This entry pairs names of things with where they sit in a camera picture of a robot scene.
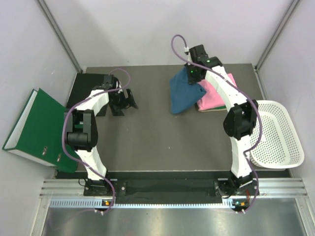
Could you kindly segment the blue t shirt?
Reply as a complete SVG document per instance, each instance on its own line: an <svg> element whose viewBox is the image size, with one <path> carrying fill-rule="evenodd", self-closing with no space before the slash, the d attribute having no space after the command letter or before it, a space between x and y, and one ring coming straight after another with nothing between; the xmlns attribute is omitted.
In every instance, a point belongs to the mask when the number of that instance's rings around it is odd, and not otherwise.
<svg viewBox="0 0 315 236"><path fill-rule="evenodd" d="M199 101L206 90L200 84L189 84L187 70L183 67L170 79L170 112L179 114Z"/></svg>

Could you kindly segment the pink t shirt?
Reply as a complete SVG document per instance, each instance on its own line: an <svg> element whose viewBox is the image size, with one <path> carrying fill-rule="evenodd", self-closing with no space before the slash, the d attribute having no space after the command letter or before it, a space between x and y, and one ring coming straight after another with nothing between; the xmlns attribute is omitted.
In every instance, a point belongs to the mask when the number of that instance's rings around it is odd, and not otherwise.
<svg viewBox="0 0 315 236"><path fill-rule="evenodd" d="M208 81L202 80L199 84L205 89L206 94L198 100L198 110L207 110L219 106L225 106L220 95Z"/></svg>

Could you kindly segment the white perforated plastic basket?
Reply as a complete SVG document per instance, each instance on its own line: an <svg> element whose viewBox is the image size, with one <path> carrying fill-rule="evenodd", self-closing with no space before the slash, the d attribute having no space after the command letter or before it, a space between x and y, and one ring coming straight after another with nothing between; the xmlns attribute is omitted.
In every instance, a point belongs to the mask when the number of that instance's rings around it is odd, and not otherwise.
<svg viewBox="0 0 315 236"><path fill-rule="evenodd" d="M262 137L250 151L253 164L268 169L290 169L304 162L304 151L285 106L271 100L258 100Z"/></svg>

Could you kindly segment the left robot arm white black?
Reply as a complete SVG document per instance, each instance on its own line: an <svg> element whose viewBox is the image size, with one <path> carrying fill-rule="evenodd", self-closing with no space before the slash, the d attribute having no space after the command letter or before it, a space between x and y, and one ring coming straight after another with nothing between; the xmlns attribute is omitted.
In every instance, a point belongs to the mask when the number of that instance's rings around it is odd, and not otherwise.
<svg viewBox="0 0 315 236"><path fill-rule="evenodd" d="M87 170L85 196L106 196L115 191L96 147L98 130L95 118L101 109L107 107L114 116L123 116L124 109L138 108L131 89L122 86L113 74L105 74L100 85L93 87L87 98L65 114L63 147L69 146Z"/></svg>

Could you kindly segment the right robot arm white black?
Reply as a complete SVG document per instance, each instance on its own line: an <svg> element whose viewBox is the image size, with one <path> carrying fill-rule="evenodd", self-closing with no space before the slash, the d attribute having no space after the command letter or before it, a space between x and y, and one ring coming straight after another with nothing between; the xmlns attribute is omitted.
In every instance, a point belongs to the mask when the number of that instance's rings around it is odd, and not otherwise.
<svg viewBox="0 0 315 236"><path fill-rule="evenodd" d="M232 176L223 183L217 183L217 193L223 198L240 195L252 183L252 170L244 151L250 147L250 136L256 126L256 110L258 103L250 102L236 90L230 77L217 57L208 57L203 45L192 48L185 47L189 62L188 83L210 83L223 100L227 115L223 121L225 133L230 137L232 145Z"/></svg>

